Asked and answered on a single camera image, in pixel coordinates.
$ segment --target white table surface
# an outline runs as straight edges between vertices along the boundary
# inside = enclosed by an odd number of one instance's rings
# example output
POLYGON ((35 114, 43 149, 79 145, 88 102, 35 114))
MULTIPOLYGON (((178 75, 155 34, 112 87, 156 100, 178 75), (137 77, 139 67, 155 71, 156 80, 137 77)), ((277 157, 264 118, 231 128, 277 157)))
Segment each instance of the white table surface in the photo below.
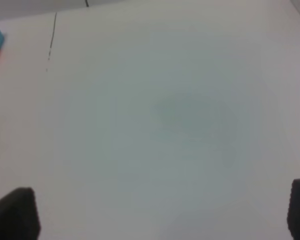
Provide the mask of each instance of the white table surface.
POLYGON ((126 0, 0 21, 0 197, 42 240, 291 239, 300 16, 288 0, 126 0))

